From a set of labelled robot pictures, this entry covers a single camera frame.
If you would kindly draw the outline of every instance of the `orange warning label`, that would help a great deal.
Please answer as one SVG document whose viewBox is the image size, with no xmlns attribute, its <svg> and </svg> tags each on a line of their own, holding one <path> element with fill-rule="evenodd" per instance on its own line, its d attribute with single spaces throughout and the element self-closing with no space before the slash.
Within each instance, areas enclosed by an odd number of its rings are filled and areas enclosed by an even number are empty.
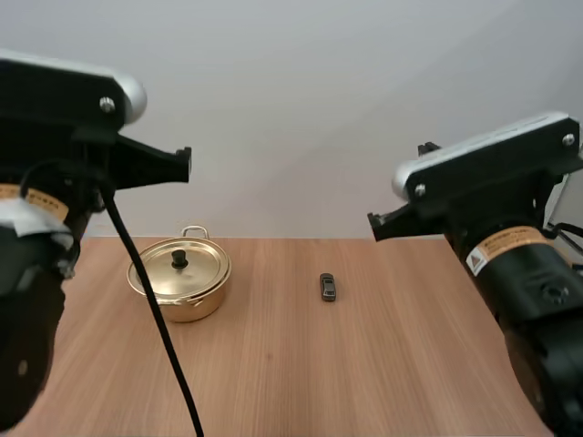
<svg viewBox="0 0 583 437">
<path fill-rule="evenodd" d="M 0 184 L 0 199 L 17 198 L 19 190 L 20 187 L 17 185 Z M 69 212 L 69 208 L 63 202 L 37 189 L 30 188 L 26 200 L 28 200 L 28 203 L 37 205 L 46 212 L 51 213 L 61 221 L 65 221 L 66 214 Z"/>
<path fill-rule="evenodd" d="M 467 256 L 465 263 L 474 276 L 498 255 L 526 244 L 550 244 L 538 230 L 529 226 L 517 226 L 492 234 L 478 244 Z"/>
</svg>

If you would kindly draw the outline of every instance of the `white wall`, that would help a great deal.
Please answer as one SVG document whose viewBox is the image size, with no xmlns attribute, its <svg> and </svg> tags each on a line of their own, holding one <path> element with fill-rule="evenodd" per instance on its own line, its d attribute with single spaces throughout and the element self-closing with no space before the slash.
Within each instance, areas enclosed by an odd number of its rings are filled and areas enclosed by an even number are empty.
<svg viewBox="0 0 583 437">
<path fill-rule="evenodd" d="M 118 193 L 134 235 L 369 237 L 393 170 L 548 109 L 583 118 L 576 0 L 4 0 L 0 44 L 148 90 L 124 133 L 193 147 L 191 182 Z M 112 234 L 107 217 L 89 231 Z"/>
</svg>

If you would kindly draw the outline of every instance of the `white label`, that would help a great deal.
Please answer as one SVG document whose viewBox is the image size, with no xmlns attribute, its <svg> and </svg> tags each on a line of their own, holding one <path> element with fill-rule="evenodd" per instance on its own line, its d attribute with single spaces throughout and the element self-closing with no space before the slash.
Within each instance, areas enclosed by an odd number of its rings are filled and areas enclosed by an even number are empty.
<svg viewBox="0 0 583 437">
<path fill-rule="evenodd" d="M 467 267 L 472 270 L 474 276 L 477 276 L 477 274 L 486 266 L 487 263 L 487 258 L 479 248 L 474 248 L 465 259 L 465 264 L 467 264 Z"/>
</svg>

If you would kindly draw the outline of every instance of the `wooden table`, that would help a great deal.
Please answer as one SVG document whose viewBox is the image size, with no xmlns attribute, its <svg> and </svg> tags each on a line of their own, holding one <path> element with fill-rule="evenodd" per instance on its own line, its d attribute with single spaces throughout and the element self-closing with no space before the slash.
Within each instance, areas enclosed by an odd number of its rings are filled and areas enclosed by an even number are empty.
<svg viewBox="0 0 583 437">
<path fill-rule="evenodd" d="M 218 242 L 227 299 L 169 325 L 208 436 L 550 435 L 443 240 Z M 118 239 L 84 241 L 46 390 L 11 435 L 193 435 L 127 267 Z"/>
</svg>

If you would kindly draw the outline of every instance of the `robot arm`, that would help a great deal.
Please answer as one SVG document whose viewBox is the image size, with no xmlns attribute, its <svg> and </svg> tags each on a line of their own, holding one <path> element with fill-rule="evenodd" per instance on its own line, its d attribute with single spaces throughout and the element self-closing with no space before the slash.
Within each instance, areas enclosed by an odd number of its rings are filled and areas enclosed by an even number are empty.
<svg viewBox="0 0 583 437">
<path fill-rule="evenodd" d="M 2 431 L 45 386 L 61 284 L 74 274 L 90 216 L 115 208 L 116 189 L 188 182 L 190 148 L 167 153 L 118 133 L 146 107 L 131 77 L 0 51 L 0 83 Z"/>
<path fill-rule="evenodd" d="M 377 240 L 445 234 L 504 332 L 525 395 L 557 435 L 583 435 L 583 279 L 548 244 L 545 205 L 583 168 L 579 124 L 524 120 L 456 146 L 420 146 L 394 191 L 408 204 L 369 221 Z"/>
</svg>

